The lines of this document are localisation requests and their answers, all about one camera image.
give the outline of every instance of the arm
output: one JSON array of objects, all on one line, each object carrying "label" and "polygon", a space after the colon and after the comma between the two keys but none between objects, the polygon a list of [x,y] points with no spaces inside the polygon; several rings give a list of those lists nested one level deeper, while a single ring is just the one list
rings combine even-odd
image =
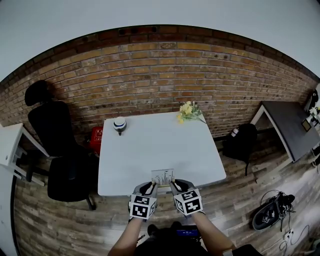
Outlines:
[{"label": "arm", "polygon": [[201,212],[192,214],[207,251],[213,256],[222,256],[224,251],[236,249],[232,241]]},{"label": "arm", "polygon": [[133,256],[143,219],[133,218],[126,226],[123,234],[109,251],[108,256]]}]

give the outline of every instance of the small printed card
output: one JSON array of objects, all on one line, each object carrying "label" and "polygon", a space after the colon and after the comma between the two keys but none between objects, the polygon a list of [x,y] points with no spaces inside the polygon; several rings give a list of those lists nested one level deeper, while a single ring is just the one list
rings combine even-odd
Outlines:
[{"label": "small printed card", "polygon": [[162,169],[151,171],[151,181],[158,184],[158,187],[169,187],[174,179],[174,169]]}]

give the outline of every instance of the black office chair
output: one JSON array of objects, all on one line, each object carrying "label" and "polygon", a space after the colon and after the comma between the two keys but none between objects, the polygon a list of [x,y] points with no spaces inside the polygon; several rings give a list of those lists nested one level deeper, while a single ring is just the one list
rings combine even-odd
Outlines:
[{"label": "black office chair", "polygon": [[42,103],[30,111],[28,119],[44,149],[57,158],[52,159],[49,172],[31,165],[27,180],[31,181],[33,173],[48,173],[47,191],[51,199],[62,202],[86,200],[90,210],[95,210],[96,206],[89,198],[94,175],[89,152],[75,140],[67,104],[52,101],[47,86],[44,80],[35,82],[26,90],[24,100],[27,106]]}]

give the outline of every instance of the wooden floor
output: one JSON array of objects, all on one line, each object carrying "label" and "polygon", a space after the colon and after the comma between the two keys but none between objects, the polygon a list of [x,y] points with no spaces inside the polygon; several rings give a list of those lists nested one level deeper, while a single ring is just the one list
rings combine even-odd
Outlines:
[{"label": "wooden floor", "polygon": [[[216,145],[220,148],[221,143],[217,142]],[[256,184],[255,179],[286,159],[277,134],[271,132],[258,136],[248,176],[245,176],[243,162],[220,155],[226,179],[202,188],[200,193],[207,216],[236,246],[252,244],[263,255],[283,255],[284,250],[280,251],[279,245],[285,231],[280,232],[280,222],[261,232],[250,228],[252,212],[260,206],[262,196],[270,190],[295,195],[293,206],[296,213],[292,213],[290,218],[290,226],[294,228],[293,243],[306,225],[310,225],[310,232],[315,230],[320,221],[320,175],[311,165],[311,153],[288,165],[266,184]],[[274,194],[268,193],[265,199]],[[128,222],[129,198],[95,194],[93,199],[97,209],[89,211],[85,201],[54,201],[48,198],[47,187],[17,181],[14,222],[21,255],[107,255]],[[286,231],[289,229],[288,220],[287,217],[283,223]],[[172,195],[159,195],[157,209],[143,226],[141,234],[146,232],[147,225],[151,223],[168,227],[173,221],[190,224],[176,211]],[[306,235],[305,229],[299,241],[303,241]],[[286,255],[292,253],[299,243],[289,245]]]}]

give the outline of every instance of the glove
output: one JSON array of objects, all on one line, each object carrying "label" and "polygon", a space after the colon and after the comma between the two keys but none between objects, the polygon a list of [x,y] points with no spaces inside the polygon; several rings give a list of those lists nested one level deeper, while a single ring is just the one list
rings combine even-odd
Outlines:
[{"label": "glove", "polygon": [[[152,186],[151,192],[147,194],[148,189]],[[157,203],[158,185],[152,182],[142,183],[136,186],[131,194],[131,200],[128,203],[130,219],[140,218],[147,221],[155,212]]]},{"label": "glove", "polygon": [[184,216],[194,214],[196,212],[203,212],[202,198],[199,189],[183,179],[175,179],[170,183],[172,194],[174,197],[174,204],[178,211],[182,212]]}]

